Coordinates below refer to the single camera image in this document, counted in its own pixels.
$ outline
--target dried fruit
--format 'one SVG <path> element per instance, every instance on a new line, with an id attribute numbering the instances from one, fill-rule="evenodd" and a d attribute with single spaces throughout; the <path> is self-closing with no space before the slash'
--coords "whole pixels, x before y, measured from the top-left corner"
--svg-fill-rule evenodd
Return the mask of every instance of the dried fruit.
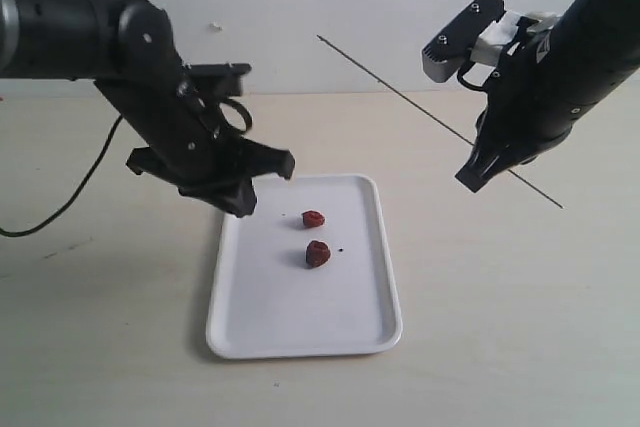
<path id="1" fill-rule="evenodd" d="M 302 223 L 308 229 L 320 227 L 321 225 L 324 225 L 324 221 L 324 215 L 320 212 L 316 212 L 315 210 L 308 210 L 302 214 Z"/>
<path id="2" fill-rule="evenodd" d="M 324 242 L 312 240 L 309 245 L 307 245 L 306 261 L 309 267 L 320 267 L 326 264 L 330 258 L 331 250 L 329 250 L 329 246 Z"/>

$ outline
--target thin metal rod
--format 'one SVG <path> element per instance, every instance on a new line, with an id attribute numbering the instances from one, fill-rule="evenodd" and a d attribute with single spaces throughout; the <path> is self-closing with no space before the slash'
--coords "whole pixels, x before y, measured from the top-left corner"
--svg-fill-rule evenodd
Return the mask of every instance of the thin metal rod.
<path id="1" fill-rule="evenodd" d="M 347 54 L 344 50 L 340 49 L 339 47 L 337 47 L 335 44 L 333 44 L 331 41 L 327 40 L 326 38 L 324 38 L 321 35 L 317 36 L 318 39 L 323 42 L 324 44 L 328 45 L 331 49 L 333 49 L 335 52 L 337 52 L 338 54 L 340 54 L 342 57 L 344 57 L 345 59 L 347 59 L 349 62 L 351 62 L 353 65 L 355 65 L 356 67 L 358 67 L 360 70 L 366 72 L 367 74 L 369 74 L 371 77 L 373 77 L 378 83 L 384 85 L 387 89 L 389 89 L 391 92 L 393 92 L 394 94 L 398 95 L 399 97 L 401 97 L 403 100 L 405 100 L 406 102 L 408 102 L 409 104 L 411 104 L 413 107 L 415 107 L 416 109 L 418 109 L 420 112 L 422 112 L 423 114 L 425 114 L 427 117 L 429 117 L 431 120 L 433 120 L 434 122 L 438 123 L 439 125 L 441 125 L 442 127 L 444 127 L 445 129 L 447 129 L 449 132 L 451 132 L 453 135 L 455 135 L 456 137 L 458 137 L 460 140 L 462 140 L 463 142 L 466 142 L 467 144 L 469 144 L 470 146 L 473 147 L 473 142 L 471 142 L 469 139 L 467 139 L 464 135 L 462 135 L 460 132 L 458 132 L 457 130 L 455 130 L 453 127 L 447 125 L 444 121 L 440 120 L 438 117 L 436 117 L 435 115 L 433 115 L 431 112 L 427 111 L 427 109 L 425 109 L 424 107 L 422 107 L 421 105 L 419 105 L 418 103 L 416 103 L 415 101 L 411 100 L 409 97 L 407 97 L 405 94 L 403 94 L 402 92 L 400 92 L 398 89 L 396 89 L 395 87 L 393 87 L 391 84 L 389 84 L 389 82 L 385 81 L 384 79 L 382 79 L 380 76 L 374 74 L 370 69 L 368 69 L 367 67 L 365 67 L 364 65 L 362 65 L 360 62 L 358 62 L 356 59 L 354 59 L 353 57 L 351 57 L 349 54 Z M 511 169 L 508 169 L 508 172 L 513 175 L 516 179 L 520 180 L 522 183 L 524 183 L 526 186 L 530 187 L 531 189 L 533 189 L 535 192 L 537 192 L 538 194 L 540 194 L 542 197 L 544 197 L 545 199 L 547 199 L 549 202 L 551 202 L 552 204 L 554 204 L 555 206 L 564 209 L 563 205 L 558 202 L 557 200 L 555 200 L 553 197 L 551 197 L 549 194 L 546 194 L 544 191 L 542 191 L 541 189 L 539 189 L 538 187 L 536 187 L 535 185 L 533 185 L 530 181 L 528 181 L 527 179 L 525 179 L 524 177 L 522 177 L 520 174 L 514 172 Z"/>

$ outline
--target screw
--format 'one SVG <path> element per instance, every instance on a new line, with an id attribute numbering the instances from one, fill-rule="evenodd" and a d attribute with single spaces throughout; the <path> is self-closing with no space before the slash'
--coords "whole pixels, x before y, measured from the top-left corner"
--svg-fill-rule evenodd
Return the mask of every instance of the screw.
<path id="1" fill-rule="evenodd" d="M 178 85 L 178 96 L 179 97 L 184 97 L 185 95 L 187 95 L 187 90 L 189 89 L 189 84 L 187 83 L 186 80 L 183 80 L 182 82 L 180 82 L 180 85 Z"/>

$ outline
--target plastic tray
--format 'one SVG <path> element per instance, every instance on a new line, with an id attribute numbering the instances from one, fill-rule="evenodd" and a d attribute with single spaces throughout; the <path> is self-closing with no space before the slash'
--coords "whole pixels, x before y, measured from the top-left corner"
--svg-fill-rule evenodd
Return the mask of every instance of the plastic tray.
<path id="1" fill-rule="evenodd" d="M 230 359 L 371 354 L 393 347 L 402 320 L 378 192 L 361 175 L 255 182 L 253 216 L 226 216 L 207 341 Z M 305 229 L 301 213 L 327 222 Z M 308 269 L 311 240 L 332 251 Z"/>

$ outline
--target beige table surface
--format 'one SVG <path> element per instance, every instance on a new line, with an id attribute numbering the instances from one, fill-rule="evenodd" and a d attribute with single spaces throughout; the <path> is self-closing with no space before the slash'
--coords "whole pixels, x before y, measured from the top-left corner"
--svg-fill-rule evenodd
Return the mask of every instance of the beige table surface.
<path id="1" fill-rule="evenodd" d="M 253 138 L 299 174 L 378 183 L 405 331 L 362 358 L 230 363 L 204 344 L 220 216 L 128 172 L 123 126 L 72 210 L 0 241 L 3 426 L 637 426 L 640 90 L 472 195 L 468 147 L 391 94 L 255 96 Z M 471 136 L 480 94 L 412 95 Z M 66 200 L 115 111 L 0 106 L 0 223 Z"/>

